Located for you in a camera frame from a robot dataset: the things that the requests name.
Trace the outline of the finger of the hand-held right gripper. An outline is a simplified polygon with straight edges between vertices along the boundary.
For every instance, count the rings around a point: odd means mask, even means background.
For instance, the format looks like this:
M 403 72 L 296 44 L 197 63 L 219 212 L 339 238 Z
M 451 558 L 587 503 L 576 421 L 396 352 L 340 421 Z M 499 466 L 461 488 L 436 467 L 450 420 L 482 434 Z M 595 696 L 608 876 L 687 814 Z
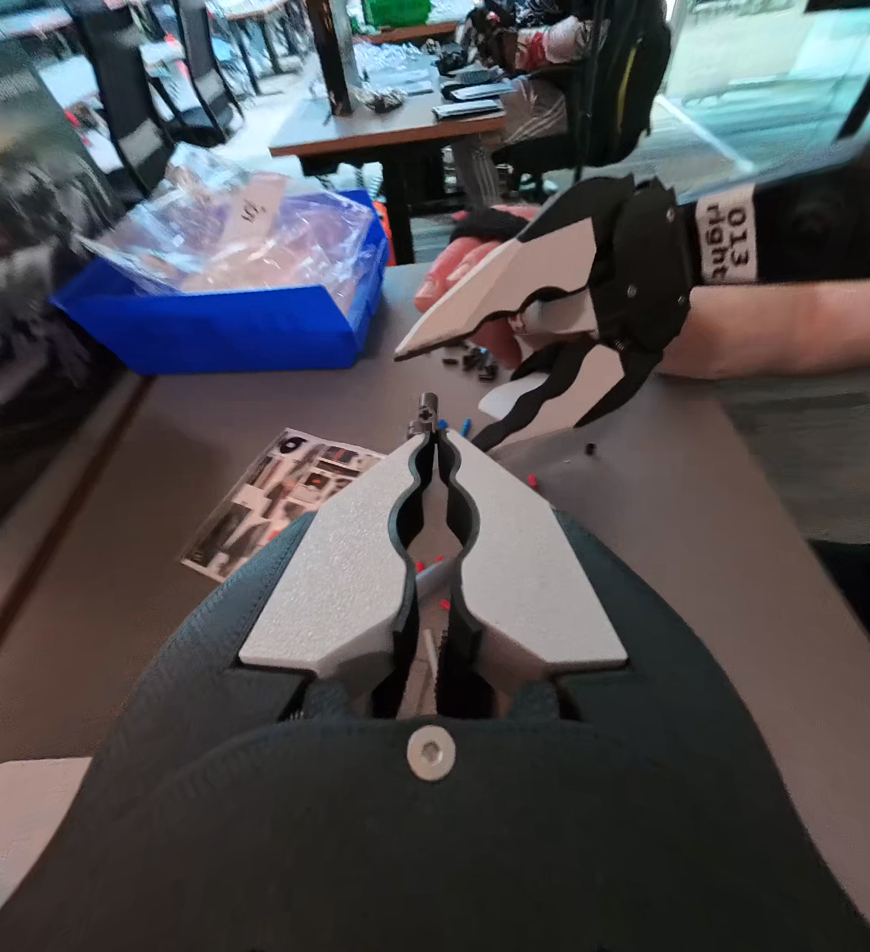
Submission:
M 591 340 L 554 346 L 548 370 L 489 390 L 478 409 L 491 418 L 472 439 L 489 453 L 574 427 L 623 379 L 617 351 Z
M 502 244 L 429 307 L 396 347 L 395 360 L 411 360 L 468 339 L 485 323 L 519 313 L 544 292 L 580 292 L 596 253 L 590 220 Z

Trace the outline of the wooden office table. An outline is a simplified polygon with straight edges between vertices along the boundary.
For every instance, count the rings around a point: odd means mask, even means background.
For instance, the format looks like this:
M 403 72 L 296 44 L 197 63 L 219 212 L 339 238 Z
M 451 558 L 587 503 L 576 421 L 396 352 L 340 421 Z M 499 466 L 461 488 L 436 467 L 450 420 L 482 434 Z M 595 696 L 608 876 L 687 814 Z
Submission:
M 305 99 L 279 126 L 268 151 L 273 158 L 296 157 L 305 173 L 332 163 L 381 165 L 392 249 L 398 265 L 415 262 L 405 175 L 413 160 L 467 137 L 493 133 L 504 125 L 504 110 L 440 120 L 441 78 L 429 64 L 432 89 L 409 96 L 392 113 L 378 114 L 357 104 L 348 116 L 332 114 L 324 98 Z

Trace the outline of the person's right hand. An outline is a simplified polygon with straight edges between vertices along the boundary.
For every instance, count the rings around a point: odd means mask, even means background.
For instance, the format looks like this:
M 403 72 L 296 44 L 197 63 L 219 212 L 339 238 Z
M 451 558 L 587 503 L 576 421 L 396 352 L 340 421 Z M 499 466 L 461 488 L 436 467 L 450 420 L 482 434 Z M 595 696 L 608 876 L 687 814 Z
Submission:
M 482 240 L 471 236 L 451 241 L 430 266 L 415 293 L 414 304 L 417 312 L 427 312 L 502 245 L 498 240 Z

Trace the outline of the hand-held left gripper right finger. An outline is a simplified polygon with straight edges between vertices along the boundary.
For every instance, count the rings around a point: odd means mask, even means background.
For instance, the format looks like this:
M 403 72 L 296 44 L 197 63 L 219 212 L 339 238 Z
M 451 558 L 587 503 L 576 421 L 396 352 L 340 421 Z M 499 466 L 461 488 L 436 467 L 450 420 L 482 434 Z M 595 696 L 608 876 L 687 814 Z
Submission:
M 498 695 L 618 670 L 628 654 L 555 509 L 472 442 L 439 435 L 452 569 L 437 709 L 487 718 Z

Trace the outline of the sticker sheet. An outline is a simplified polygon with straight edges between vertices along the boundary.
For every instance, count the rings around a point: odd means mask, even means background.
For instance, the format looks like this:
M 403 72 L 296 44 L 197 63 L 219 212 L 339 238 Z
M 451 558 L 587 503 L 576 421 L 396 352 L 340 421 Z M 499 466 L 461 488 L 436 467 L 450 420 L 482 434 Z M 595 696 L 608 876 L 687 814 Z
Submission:
M 283 430 L 206 517 L 181 565 L 216 584 L 225 582 L 299 517 L 382 458 L 372 449 Z

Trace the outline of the green plastic bin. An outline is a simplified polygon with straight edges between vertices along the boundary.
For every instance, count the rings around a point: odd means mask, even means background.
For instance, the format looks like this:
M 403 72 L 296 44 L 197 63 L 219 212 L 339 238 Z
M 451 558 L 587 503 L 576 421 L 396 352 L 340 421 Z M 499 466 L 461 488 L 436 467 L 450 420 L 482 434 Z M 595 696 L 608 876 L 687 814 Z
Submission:
M 378 30 L 424 26 L 432 1 L 364 1 L 366 22 Z

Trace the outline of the blue plastic bin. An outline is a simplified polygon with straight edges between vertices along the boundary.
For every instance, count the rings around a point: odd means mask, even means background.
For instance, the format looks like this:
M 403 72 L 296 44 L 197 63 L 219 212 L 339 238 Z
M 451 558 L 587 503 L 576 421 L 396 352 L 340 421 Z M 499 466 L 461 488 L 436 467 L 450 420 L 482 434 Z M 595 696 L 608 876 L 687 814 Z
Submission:
M 347 311 L 319 284 L 147 294 L 100 258 L 51 293 L 48 303 L 143 376 L 351 367 L 380 303 L 388 247 L 364 189 L 311 197 L 346 198 L 370 214 Z

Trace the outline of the toy car set box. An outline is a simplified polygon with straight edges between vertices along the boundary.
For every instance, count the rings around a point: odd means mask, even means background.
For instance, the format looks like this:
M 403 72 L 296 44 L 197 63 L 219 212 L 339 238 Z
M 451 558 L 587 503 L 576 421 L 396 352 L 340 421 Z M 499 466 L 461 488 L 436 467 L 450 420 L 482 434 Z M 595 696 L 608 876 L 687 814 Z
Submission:
M 20 43 L 0 40 L 0 526 L 122 373 L 51 300 L 122 211 Z

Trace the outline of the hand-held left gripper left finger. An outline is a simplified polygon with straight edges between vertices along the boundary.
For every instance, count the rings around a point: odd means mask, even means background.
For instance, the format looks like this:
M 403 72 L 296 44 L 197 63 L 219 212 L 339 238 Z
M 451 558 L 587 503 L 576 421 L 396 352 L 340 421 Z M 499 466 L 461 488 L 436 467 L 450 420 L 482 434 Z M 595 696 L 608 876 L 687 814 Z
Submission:
M 339 681 L 393 718 L 419 638 L 415 562 L 437 436 L 420 433 L 306 518 L 239 651 L 251 668 Z

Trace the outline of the black office chair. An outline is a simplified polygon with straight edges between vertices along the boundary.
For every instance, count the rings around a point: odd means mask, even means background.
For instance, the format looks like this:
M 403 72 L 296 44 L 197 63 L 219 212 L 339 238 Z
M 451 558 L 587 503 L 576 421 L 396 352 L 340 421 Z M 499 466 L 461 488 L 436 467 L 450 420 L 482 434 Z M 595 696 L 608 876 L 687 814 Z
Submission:
M 136 204 L 161 184 L 176 145 L 159 113 L 143 63 L 143 35 L 127 6 L 65 2 L 94 72 L 111 144 L 121 169 L 108 180 Z
M 178 142 L 213 148 L 226 144 L 236 119 L 246 116 L 220 68 L 203 1 L 173 1 L 191 89 L 198 106 L 176 120 Z

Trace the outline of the small grey connector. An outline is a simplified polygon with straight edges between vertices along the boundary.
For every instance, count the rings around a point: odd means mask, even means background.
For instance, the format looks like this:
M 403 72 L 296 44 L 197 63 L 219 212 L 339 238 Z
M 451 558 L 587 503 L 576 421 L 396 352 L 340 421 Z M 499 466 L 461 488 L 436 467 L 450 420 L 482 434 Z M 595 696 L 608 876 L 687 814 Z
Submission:
M 439 424 L 439 398 L 432 391 L 424 391 L 418 398 L 415 414 L 406 429 L 406 440 L 416 436 L 427 437 L 437 432 Z

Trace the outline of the black upright box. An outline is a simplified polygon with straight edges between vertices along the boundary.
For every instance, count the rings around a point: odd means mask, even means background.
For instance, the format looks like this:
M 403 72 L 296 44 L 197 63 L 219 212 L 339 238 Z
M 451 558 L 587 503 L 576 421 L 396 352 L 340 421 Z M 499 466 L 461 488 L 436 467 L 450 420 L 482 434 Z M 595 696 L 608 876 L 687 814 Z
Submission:
M 315 49 L 331 113 L 352 115 L 362 89 L 346 1 L 307 1 Z

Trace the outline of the crumpled clear plastic bags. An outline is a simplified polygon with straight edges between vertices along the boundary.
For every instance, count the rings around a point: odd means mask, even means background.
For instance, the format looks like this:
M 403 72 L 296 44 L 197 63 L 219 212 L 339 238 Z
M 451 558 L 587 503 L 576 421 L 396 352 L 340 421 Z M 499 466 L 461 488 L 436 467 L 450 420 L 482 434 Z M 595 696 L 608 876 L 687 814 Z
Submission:
M 181 144 L 151 196 L 82 244 L 143 292 L 321 287 L 347 316 L 370 273 L 375 208 Z

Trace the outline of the cream book stand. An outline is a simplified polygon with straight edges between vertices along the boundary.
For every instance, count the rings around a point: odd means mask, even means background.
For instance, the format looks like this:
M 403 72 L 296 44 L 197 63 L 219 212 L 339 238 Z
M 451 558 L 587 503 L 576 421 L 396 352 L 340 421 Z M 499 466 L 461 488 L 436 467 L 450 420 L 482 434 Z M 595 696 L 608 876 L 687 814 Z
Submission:
M 91 761 L 84 757 L 0 764 L 0 909 L 60 827 Z

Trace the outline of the black backpack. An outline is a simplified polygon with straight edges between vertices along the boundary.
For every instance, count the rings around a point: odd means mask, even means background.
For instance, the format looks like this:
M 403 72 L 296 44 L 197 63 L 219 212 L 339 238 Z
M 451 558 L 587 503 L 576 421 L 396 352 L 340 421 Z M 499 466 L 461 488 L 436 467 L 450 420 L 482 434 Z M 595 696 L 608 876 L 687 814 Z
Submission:
M 661 1 L 599 2 L 593 89 L 579 120 L 583 163 L 604 168 L 625 160 L 651 129 L 654 100 L 671 55 Z

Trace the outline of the pile of black pins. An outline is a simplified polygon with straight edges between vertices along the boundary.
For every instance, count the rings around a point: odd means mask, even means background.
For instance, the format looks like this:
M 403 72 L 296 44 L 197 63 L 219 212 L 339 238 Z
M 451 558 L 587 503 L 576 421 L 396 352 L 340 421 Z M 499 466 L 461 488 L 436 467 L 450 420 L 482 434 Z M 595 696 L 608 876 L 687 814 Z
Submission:
M 499 376 L 499 363 L 485 348 L 471 343 L 456 343 L 441 350 L 441 364 L 473 374 L 483 383 L 493 383 Z

